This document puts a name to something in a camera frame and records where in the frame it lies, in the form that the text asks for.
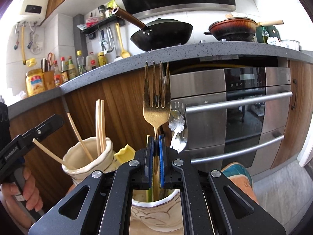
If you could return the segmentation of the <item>wooden chopstick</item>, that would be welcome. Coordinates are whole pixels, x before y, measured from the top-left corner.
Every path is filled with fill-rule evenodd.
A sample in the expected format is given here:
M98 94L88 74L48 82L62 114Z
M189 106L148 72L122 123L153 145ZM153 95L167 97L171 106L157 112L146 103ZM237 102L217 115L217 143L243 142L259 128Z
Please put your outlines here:
M105 113L104 113L104 100L101 100L100 103L100 114L101 114L101 119L100 119L100 123L101 123L101 143L102 143L102 147L101 147L101 152L103 153L106 149L106 132L105 132Z
M100 133L99 133L99 109L100 99L95 103L95 131L96 131L96 142L97 142L97 155L101 155L101 145L100 145Z
M64 165L65 167L71 169L71 170L75 170L76 168L72 165L70 165L68 162L65 162L63 159L59 158L58 156L56 156L56 154L54 154L53 152L51 152L49 149L47 149L44 145L42 145L42 143L40 143L39 141L37 141L35 138L32 139L32 142L39 148L41 149L43 152L45 152L45 154L47 154L48 156L50 156L51 158L53 158L55 161L57 161L58 163Z
M74 123L74 121L72 119L72 116L71 116L71 114L69 112L67 113L67 117L69 119L69 123L71 124L71 127L72 127L72 129L73 129L73 131L74 131L74 133L75 133L75 135L76 135L76 137L77 137L77 139L78 139L78 141L79 141L79 143L80 143L84 153L86 154L88 159L92 162L94 159L91 156L90 152L88 151L86 145L84 144L84 142L83 142L83 140L82 140L82 138L81 138L81 136L80 136L80 134L79 134L79 132L77 130L77 127L75 126L75 123Z

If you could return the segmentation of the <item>silver fork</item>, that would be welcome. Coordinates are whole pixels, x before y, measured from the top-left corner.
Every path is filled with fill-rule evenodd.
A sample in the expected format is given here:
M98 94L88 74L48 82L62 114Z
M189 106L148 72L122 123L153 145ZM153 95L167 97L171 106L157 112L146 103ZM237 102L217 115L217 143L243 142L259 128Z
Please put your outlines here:
M188 140L188 129L186 124L185 106L182 102L174 101L172 103L169 129L172 131L170 147L178 153L184 150Z

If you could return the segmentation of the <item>yellow duck utensil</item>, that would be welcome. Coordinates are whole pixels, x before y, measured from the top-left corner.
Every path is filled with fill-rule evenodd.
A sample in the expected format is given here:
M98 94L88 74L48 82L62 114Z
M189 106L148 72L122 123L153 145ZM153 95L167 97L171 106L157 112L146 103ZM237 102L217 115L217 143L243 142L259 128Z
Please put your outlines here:
M123 164L134 158L135 150L127 144L124 148L121 148L117 153L115 153L114 156L120 164Z

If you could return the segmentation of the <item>yellow jar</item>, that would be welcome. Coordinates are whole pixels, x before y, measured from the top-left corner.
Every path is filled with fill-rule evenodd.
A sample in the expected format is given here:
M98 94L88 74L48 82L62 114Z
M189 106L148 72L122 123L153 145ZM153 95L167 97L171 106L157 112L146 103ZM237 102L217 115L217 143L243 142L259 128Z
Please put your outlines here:
M25 78L28 97L42 93L46 90L42 69L30 70Z

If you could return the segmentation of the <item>wooden lower cabinet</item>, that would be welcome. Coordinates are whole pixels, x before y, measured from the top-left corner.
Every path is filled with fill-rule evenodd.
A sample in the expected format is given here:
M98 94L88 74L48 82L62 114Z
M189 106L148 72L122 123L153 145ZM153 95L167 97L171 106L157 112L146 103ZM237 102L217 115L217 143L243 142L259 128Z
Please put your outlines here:
M44 101L42 104L10 119L12 138L39 125L53 114L64 120L61 129L52 133L42 144L62 158L79 140L69 122L67 113L82 139L96 136L95 120L100 117L96 101L104 100L106 137L118 151L126 144L134 150L145 147L146 136L153 135L153 127L143 117L144 69L119 74ZM47 208L56 204L73 184L61 164L37 147L26 156L26 165L32 171L40 195Z

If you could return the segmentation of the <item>stainless steel built-in oven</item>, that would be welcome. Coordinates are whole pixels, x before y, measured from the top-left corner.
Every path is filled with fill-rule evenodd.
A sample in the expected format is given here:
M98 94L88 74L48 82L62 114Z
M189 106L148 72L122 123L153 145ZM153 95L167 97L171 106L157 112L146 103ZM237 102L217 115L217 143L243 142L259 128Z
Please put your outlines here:
M183 151L200 171L239 162L251 175L271 168L284 139L291 72L284 67L242 67L173 75L171 107L185 106Z

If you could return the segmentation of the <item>yellow cap sauce bottle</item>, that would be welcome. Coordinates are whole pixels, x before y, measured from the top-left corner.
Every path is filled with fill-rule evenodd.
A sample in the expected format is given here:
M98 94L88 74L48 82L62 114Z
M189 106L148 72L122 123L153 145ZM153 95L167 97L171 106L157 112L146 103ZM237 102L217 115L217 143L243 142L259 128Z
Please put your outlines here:
M104 52L98 53L98 64L99 66L104 66L107 64L107 59L106 59Z

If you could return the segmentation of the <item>white water heater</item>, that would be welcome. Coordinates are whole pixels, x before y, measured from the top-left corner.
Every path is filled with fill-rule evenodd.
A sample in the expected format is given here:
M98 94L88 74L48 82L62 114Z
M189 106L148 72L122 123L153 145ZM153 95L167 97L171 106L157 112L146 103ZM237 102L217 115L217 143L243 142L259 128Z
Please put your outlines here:
M49 0L22 0L19 22L36 22L41 24L46 17Z

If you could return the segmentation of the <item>yellow spatula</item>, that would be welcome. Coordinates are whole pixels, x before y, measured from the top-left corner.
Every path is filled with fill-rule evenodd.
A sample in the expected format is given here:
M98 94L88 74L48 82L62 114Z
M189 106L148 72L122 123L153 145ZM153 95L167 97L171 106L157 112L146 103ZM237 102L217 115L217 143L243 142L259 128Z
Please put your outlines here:
M121 48L121 57L122 58L129 58L130 57L130 53L126 49L124 49L124 46L123 46L123 43L122 43L120 24L118 22L116 22L115 26L116 26L116 31L117 31L119 45L120 45L120 48Z

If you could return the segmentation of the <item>grey speckled countertop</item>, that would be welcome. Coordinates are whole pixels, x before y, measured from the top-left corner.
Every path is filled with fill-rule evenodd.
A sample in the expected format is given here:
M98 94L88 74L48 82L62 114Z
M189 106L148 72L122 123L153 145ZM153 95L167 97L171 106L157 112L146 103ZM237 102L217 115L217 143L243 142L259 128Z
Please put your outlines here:
M167 62L182 61L192 58L231 55L273 56L312 63L311 50L296 51L285 47L257 42L206 42L167 47L152 50L150 52L144 52L129 58L109 63L80 75L75 79L64 83L58 88L23 99L8 107L8 119L12 120L14 117L38 105L61 97L91 83L95 83L118 74L141 69L145 66L145 63L148 63L148 65L151 66L153 62L157 64L159 62L163 62L165 64Z

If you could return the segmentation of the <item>olive oil bottle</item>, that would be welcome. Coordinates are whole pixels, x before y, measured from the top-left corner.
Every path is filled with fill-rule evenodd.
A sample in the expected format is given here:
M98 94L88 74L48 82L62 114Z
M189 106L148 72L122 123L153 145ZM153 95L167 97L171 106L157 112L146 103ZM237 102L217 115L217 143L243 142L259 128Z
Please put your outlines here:
M267 40L269 39L269 33L264 26L262 26L262 39L263 43L267 43Z

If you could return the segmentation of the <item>white dish on counter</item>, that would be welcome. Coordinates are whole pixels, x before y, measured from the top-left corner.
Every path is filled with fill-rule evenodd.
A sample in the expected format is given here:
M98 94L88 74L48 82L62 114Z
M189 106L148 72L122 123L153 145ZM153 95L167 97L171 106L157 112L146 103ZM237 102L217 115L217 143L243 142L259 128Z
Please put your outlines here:
M300 50L300 42L296 40L279 40L278 37L270 37L268 38L267 43L296 51Z

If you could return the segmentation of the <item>black wall spice shelf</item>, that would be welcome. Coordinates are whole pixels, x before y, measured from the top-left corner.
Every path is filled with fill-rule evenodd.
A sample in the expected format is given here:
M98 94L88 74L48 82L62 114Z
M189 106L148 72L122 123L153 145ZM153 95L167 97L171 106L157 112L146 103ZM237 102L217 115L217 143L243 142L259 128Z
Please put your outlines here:
M96 24L92 25L91 27L85 28L84 30L80 30L80 29L78 29L78 31L74 30L73 34L74 34L74 37L82 37L82 36L87 37L87 36L97 32L102 27L105 27L111 23L116 23L116 22L118 22L120 24L120 26L124 26L126 24L125 20L123 20L123 19L121 19L115 15L112 15L108 18L105 18L104 20L97 22Z

